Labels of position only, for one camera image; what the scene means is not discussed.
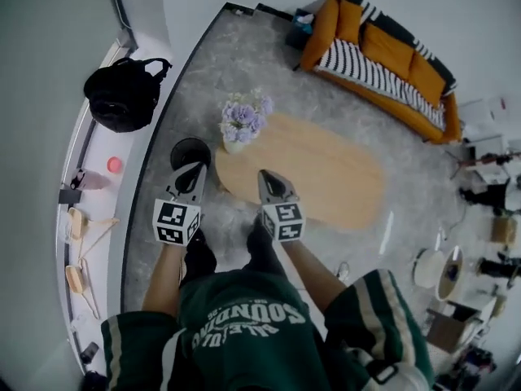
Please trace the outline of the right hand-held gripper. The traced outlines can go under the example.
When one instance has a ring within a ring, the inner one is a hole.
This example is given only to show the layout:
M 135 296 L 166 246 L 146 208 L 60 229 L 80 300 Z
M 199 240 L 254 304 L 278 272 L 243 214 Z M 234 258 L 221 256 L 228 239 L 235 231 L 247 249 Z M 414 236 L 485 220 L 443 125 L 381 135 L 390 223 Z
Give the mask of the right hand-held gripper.
M 261 207 L 261 221 L 274 241 L 289 242 L 299 240 L 304 235 L 305 215 L 292 183 L 271 170 L 260 170 L 257 174 Z

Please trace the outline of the black waste bin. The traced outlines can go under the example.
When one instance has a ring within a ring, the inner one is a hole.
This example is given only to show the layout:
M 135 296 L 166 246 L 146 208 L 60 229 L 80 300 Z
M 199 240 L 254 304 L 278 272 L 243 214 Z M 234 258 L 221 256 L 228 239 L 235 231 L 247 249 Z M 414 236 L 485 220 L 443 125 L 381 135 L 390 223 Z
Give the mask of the black waste bin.
M 208 170 L 211 164 L 209 146 L 199 138 L 184 138 L 176 143 L 170 152 L 170 165 L 173 171 L 178 171 L 186 165 L 202 163 Z

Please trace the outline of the person's right forearm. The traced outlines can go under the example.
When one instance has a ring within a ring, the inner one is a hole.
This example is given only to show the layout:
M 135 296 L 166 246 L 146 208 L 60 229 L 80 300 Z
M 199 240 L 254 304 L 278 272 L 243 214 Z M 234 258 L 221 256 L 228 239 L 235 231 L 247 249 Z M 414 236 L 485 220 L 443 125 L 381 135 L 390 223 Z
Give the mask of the person's right forearm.
M 322 314 L 347 289 L 299 240 L 283 242 L 282 248 L 296 268 L 306 291 Z

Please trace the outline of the wooden coffee table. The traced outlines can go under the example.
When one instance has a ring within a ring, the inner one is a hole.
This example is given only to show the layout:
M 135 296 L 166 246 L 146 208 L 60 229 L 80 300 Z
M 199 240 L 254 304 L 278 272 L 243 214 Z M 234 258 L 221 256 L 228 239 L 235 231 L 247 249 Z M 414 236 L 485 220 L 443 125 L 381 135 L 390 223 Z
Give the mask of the wooden coffee table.
M 240 152 L 219 147 L 215 168 L 225 190 L 253 204 L 261 202 L 258 171 L 274 171 L 293 183 L 307 217 L 339 230 L 372 226 L 383 206 L 383 169 L 365 148 L 281 113 Z

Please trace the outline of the person's black trousers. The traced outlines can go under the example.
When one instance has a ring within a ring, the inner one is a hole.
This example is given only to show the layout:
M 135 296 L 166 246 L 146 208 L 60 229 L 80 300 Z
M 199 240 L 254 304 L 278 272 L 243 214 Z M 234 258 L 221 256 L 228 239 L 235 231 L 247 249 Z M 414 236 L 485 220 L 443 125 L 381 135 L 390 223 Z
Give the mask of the person's black trousers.
M 250 255 L 250 261 L 243 269 L 280 275 L 283 278 L 287 278 L 286 272 L 274 251 L 273 240 L 261 223 L 260 214 L 256 216 L 249 229 L 247 251 Z M 190 281 L 212 275 L 216 271 L 217 259 L 200 228 L 195 232 L 186 247 L 184 263 L 186 265 L 186 274 L 180 282 L 180 288 Z

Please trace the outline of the purple flower bouquet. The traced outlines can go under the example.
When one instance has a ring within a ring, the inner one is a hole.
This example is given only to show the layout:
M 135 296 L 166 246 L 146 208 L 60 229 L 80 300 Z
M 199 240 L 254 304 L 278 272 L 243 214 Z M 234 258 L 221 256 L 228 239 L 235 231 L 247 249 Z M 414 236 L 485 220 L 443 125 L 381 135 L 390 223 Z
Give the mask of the purple flower bouquet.
M 267 126 L 274 112 L 273 100 L 260 89 L 232 93 L 221 110 L 219 125 L 226 143 L 249 144 Z

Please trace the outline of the black backpack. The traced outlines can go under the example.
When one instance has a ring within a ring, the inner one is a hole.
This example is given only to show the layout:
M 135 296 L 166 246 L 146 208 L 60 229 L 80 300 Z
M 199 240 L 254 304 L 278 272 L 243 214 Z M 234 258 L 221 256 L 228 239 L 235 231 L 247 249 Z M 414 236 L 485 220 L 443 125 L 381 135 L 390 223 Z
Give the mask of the black backpack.
M 163 58 L 124 57 L 96 70 L 84 84 L 92 117 L 115 133 L 148 126 L 160 98 L 161 82 L 171 67 Z

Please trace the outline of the person's green sweatshirt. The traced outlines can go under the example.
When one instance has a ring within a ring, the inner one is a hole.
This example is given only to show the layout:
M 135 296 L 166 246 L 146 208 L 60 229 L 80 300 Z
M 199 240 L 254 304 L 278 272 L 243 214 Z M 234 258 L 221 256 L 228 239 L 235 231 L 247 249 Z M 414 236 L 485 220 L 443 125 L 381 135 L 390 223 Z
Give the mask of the person's green sweatshirt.
M 177 317 L 102 323 L 110 391 L 429 391 L 426 341 L 388 270 L 326 308 L 327 335 L 278 275 L 232 270 L 187 283 Z

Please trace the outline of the dark storage bin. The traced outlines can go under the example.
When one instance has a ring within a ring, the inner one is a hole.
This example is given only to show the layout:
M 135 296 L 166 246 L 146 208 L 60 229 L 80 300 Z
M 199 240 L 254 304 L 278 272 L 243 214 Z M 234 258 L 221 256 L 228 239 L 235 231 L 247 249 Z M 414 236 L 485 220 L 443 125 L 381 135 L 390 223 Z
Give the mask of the dark storage bin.
M 315 15 L 308 11 L 297 9 L 291 21 L 291 27 L 286 35 L 285 43 L 298 51 L 302 51 L 308 39 L 313 34 Z

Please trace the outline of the round white side table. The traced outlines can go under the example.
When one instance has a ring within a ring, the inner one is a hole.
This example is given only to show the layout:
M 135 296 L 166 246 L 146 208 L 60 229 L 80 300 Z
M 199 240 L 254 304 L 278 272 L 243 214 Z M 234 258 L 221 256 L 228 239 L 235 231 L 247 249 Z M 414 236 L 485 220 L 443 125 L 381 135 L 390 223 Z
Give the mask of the round white side table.
M 431 292 L 438 301 L 446 301 L 458 285 L 463 263 L 463 251 L 458 245 L 447 253 L 423 249 L 414 264 L 414 284 Z

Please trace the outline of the orange sofa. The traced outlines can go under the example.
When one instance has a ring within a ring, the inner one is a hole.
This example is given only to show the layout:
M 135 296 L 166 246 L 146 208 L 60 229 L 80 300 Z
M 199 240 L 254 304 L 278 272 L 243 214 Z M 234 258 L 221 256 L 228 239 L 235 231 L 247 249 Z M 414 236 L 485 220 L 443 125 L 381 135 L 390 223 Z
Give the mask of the orange sofa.
M 370 101 L 429 143 L 462 141 L 454 75 L 368 0 L 325 0 L 299 66 Z

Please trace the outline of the black phone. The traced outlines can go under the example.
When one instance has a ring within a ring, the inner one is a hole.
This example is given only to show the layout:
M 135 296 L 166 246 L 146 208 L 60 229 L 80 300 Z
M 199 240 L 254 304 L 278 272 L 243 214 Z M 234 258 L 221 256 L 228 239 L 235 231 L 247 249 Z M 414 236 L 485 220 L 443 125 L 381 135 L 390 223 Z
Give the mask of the black phone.
M 95 342 L 90 342 L 89 345 L 80 353 L 81 362 L 84 365 L 90 365 L 98 351 L 99 346 Z

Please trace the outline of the small black bag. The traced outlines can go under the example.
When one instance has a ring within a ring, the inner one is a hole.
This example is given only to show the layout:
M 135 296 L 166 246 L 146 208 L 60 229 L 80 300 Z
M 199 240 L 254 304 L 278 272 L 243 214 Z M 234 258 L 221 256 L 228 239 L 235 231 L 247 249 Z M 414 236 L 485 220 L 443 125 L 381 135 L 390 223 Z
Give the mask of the small black bag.
M 107 391 L 107 377 L 96 371 L 86 372 L 80 391 Z

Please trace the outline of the cardboard box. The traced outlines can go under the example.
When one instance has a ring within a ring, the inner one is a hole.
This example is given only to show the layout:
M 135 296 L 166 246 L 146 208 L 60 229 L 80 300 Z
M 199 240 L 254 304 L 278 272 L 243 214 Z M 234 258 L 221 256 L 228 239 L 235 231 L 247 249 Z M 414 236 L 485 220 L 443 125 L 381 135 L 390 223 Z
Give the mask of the cardboard box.
M 449 354 L 454 354 L 470 343 L 483 324 L 477 309 L 449 301 L 445 314 L 428 309 L 431 325 L 427 332 L 427 342 Z

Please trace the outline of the white side desk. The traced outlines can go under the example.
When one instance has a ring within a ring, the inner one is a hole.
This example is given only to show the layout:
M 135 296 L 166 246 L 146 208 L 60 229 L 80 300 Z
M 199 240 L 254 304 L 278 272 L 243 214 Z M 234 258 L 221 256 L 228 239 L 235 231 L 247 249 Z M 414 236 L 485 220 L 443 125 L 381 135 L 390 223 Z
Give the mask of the white side desk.
M 502 136 L 521 140 L 521 94 L 500 94 L 458 107 L 462 135 L 470 141 Z

